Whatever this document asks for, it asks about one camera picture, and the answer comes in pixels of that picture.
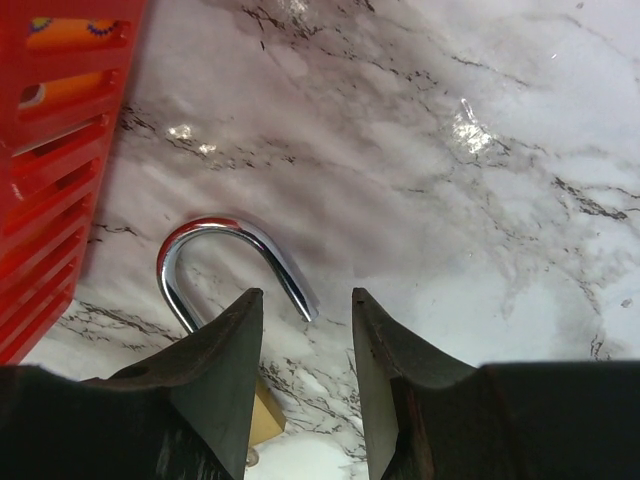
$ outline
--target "plastic crate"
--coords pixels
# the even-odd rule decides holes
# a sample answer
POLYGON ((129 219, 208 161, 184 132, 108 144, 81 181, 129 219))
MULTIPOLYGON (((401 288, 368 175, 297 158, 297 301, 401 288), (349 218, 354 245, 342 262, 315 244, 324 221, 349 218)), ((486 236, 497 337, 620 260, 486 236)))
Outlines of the plastic crate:
POLYGON ((71 302, 144 4, 0 1, 0 364, 71 302))

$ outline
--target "open padlock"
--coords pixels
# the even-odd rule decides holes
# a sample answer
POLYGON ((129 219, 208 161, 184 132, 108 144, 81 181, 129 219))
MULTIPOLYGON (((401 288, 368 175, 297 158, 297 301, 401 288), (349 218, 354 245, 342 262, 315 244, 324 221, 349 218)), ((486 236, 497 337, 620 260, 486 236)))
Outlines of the open padlock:
MULTIPOLYGON (((174 230, 164 241, 158 254, 158 285, 171 311, 187 333, 191 334, 207 322, 180 289, 176 265, 180 250, 196 237, 221 233, 239 238, 260 252, 291 299, 302 319, 311 322, 318 314, 303 283, 296 278, 275 242, 255 225, 232 217, 204 217, 174 230)), ((284 431, 286 419, 262 379, 258 377, 251 419, 249 446, 257 445, 284 431)))

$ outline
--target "red plastic basket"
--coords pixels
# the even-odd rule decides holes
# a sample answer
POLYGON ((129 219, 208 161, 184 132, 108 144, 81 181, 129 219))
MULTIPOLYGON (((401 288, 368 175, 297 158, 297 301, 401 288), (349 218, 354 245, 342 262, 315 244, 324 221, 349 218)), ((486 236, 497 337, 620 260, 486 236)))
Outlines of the red plastic basket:
POLYGON ((0 1, 0 364, 71 302, 144 4, 0 1))

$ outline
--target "marble surface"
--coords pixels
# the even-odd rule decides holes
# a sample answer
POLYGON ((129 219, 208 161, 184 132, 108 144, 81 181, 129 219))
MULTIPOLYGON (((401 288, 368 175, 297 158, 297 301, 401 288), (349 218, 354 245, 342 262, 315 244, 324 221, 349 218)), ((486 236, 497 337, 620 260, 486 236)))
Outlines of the marble surface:
POLYGON ((259 218, 319 299, 302 323, 249 247, 183 268, 216 315, 265 290, 285 435, 248 479, 365 479, 350 292, 472 364, 640 353, 640 4, 156 0, 76 301, 27 357, 107 376, 181 335, 166 235, 259 218))

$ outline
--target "curved metal hook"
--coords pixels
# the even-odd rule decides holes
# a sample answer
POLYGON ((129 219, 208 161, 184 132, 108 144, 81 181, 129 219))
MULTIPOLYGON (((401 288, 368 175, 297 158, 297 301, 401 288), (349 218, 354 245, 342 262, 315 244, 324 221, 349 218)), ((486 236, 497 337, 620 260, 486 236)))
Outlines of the curved metal hook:
POLYGON ((260 252, 267 261, 287 295, 302 315, 311 322, 318 315, 300 282, 282 257, 280 250, 269 236, 255 225, 231 217, 205 217, 185 223, 174 230, 160 247, 156 275, 162 296, 188 333, 201 328, 205 322, 194 306, 184 296, 176 279, 176 262, 182 247, 200 235, 223 233, 240 238, 260 252))

